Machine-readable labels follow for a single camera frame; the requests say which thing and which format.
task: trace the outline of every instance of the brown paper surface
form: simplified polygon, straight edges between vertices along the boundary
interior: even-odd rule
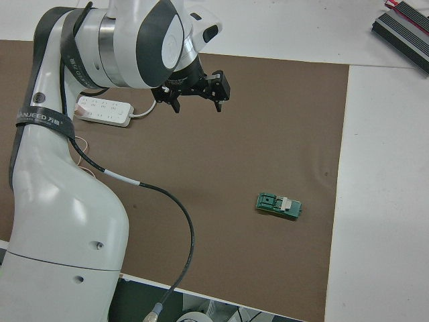
[[[179,114],[158,105],[125,129],[75,120],[76,134],[100,165],[169,190],[189,210],[196,250],[181,288],[323,321],[348,66],[208,54],[201,60],[205,72],[222,69],[230,82],[221,113],[210,101],[182,97]],[[7,172],[14,119],[31,63],[31,42],[0,42],[4,240],[13,222]],[[111,89],[103,97],[131,103],[136,113],[153,100],[149,90]],[[173,283],[189,246],[179,208],[157,192],[97,177],[129,215],[123,272]],[[261,192],[301,201],[301,217],[257,211]]]

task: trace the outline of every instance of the green electronic component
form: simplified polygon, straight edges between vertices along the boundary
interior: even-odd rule
[[[301,214],[301,203],[290,200],[287,197],[280,197],[272,193],[260,193],[256,208],[277,213],[290,219],[297,219]]]

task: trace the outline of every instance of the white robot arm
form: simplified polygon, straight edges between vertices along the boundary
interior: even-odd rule
[[[183,0],[58,7],[43,16],[11,158],[15,218],[0,271],[0,321],[107,320],[128,219],[116,195],[72,161],[66,102],[74,106],[85,89],[132,87],[152,89],[175,112],[179,95],[200,95],[220,111],[228,82],[222,71],[203,73],[198,51],[221,29],[200,7],[188,13]]]

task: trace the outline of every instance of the white power strip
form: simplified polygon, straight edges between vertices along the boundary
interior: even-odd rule
[[[126,127],[134,107],[128,103],[82,96],[76,104],[74,115],[78,119]]]

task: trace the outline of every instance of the thin white wire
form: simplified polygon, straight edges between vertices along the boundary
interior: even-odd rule
[[[152,110],[155,108],[155,106],[156,106],[157,103],[158,103],[157,101],[154,101],[153,104],[152,104],[152,106],[145,113],[142,113],[142,114],[130,114],[129,115],[130,118],[135,119],[136,117],[146,116],[147,114],[149,114],[150,112],[152,112]]]
[[[87,150],[88,150],[88,148],[89,148],[89,143],[88,143],[88,141],[86,141],[84,138],[81,138],[80,136],[76,136],[75,137],[76,139],[80,139],[80,140],[82,140],[83,142],[85,142],[85,148],[83,149],[83,152],[85,153]],[[79,160],[78,160],[78,162],[76,163],[76,165],[79,167],[79,168],[81,168],[82,170],[84,170],[84,171],[87,171],[91,176],[93,176],[94,178],[96,178],[96,176],[95,176],[95,174],[94,174],[94,172],[93,171],[91,171],[91,170],[89,170],[88,168],[85,168],[84,166],[81,166],[80,165],[80,163],[82,162],[82,156],[79,156]]]

